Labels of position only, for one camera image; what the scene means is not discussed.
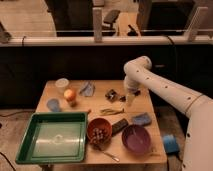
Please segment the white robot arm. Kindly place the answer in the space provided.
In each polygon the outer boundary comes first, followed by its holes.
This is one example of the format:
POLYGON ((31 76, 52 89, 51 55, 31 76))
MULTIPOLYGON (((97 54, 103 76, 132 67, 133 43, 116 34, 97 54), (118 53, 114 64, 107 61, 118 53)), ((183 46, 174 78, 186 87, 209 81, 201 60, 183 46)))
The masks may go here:
POLYGON ((135 93, 144 85, 189 118, 182 171, 213 171, 213 99, 150 71, 149 57, 124 64, 124 89, 135 93))

